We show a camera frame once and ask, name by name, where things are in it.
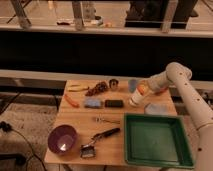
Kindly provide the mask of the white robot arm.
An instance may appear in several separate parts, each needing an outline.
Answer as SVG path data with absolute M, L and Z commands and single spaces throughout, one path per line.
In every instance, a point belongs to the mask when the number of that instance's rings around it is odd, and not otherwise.
M 213 171 L 213 110 L 190 83 L 192 71 L 177 62 L 147 79 L 157 93 L 170 84 L 176 86 L 199 135 L 194 171 Z

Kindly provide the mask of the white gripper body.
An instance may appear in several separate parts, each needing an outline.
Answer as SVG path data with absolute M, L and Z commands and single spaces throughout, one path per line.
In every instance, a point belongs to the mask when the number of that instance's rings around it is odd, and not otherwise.
M 154 93 L 159 93 L 162 91 L 163 86 L 162 86 L 162 78 L 158 75 L 151 76 L 147 79 L 147 83 L 149 88 L 154 92 Z

